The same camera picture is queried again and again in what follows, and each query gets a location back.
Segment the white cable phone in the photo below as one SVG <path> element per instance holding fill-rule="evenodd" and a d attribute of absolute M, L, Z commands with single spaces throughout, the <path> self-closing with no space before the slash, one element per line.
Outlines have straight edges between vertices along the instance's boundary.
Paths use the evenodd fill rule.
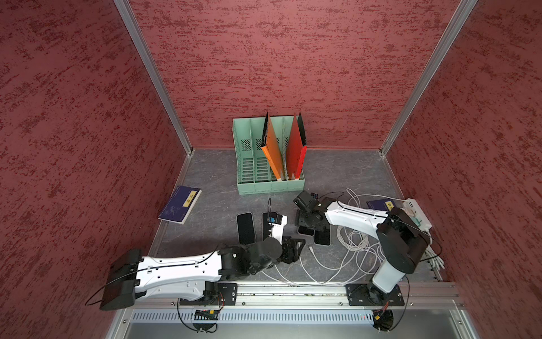
<path fill-rule="evenodd" d="M 282 273 L 286 278 L 300 283 L 305 284 L 313 284 L 313 281 L 309 279 L 309 277 L 305 274 L 303 271 L 300 263 L 294 263 L 294 264 L 279 264 L 277 266 L 277 270 Z M 322 280 L 317 279 L 316 274 L 310 273 L 317 281 L 323 282 Z"/>
<path fill-rule="evenodd" d="M 366 254 L 365 251 L 350 251 L 344 247 L 317 247 L 311 245 L 309 253 L 323 268 L 338 272 L 355 270 L 356 260 L 360 260 Z"/>
<path fill-rule="evenodd" d="M 273 272 L 261 272 L 261 275 L 265 276 L 268 279 L 271 279 L 271 281 L 275 281 L 277 283 L 285 284 L 285 285 L 291 285 L 291 286 L 302 286 L 306 285 L 303 282 L 295 282 L 288 278 L 286 278 L 280 271 L 273 271 Z"/>
<path fill-rule="evenodd" d="M 339 281 L 333 281 L 333 279 L 340 274 L 341 268 L 337 268 L 337 269 L 332 268 L 332 271 L 335 272 L 334 275 L 326 281 L 319 282 L 307 271 L 307 269 L 305 268 L 305 265 L 303 264 L 302 259 L 299 259 L 299 263 L 303 271 L 305 272 L 305 274 L 309 277 L 311 281 L 313 281 L 314 285 L 340 285 L 341 284 L 341 282 Z"/>

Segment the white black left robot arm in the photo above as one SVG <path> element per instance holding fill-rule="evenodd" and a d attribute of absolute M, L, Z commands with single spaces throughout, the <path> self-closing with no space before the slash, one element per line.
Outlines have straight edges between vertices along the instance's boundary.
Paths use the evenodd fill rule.
<path fill-rule="evenodd" d="M 137 299 L 175 298 L 188 303 L 219 302 L 219 283 L 232 283 L 278 264 L 300 259 L 306 242 L 286 237 L 280 242 L 268 237 L 250 245 L 217 247 L 209 254 L 192 257 L 144 257 L 132 249 L 110 265 L 106 284 L 97 304 L 102 311 L 126 309 Z"/>

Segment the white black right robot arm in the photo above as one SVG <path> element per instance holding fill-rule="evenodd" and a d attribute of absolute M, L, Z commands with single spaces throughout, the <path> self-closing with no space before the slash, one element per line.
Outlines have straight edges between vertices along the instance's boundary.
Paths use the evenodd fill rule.
<path fill-rule="evenodd" d="M 389 295 L 405 275 L 415 272 L 432 240 L 400 208 L 390 211 L 357 208 L 338 200 L 319 200 L 307 191 L 294 198 L 294 204 L 299 209 L 299 226 L 320 232 L 334 225 L 379 241 L 385 260 L 368 284 L 368 291 L 374 295 Z"/>

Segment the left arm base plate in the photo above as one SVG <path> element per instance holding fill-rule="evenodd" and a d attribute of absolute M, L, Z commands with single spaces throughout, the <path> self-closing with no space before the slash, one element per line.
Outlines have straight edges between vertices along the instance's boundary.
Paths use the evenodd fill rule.
<path fill-rule="evenodd" d="M 196 306 L 234 306 L 237 300 L 238 285 L 233 282 L 205 282 L 203 296 L 194 301 L 180 299 L 178 304 Z"/>

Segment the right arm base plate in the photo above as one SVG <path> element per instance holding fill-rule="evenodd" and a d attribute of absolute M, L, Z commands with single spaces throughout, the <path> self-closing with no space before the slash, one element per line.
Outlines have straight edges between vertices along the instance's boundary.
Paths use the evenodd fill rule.
<path fill-rule="evenodd" d="M 389 307 L 405 306 L 405 299 L 399 285 L 391 292 L 383 292 L 372 282 L 363 284 L 348 284 L 345 286 L 350 306 Z"/>

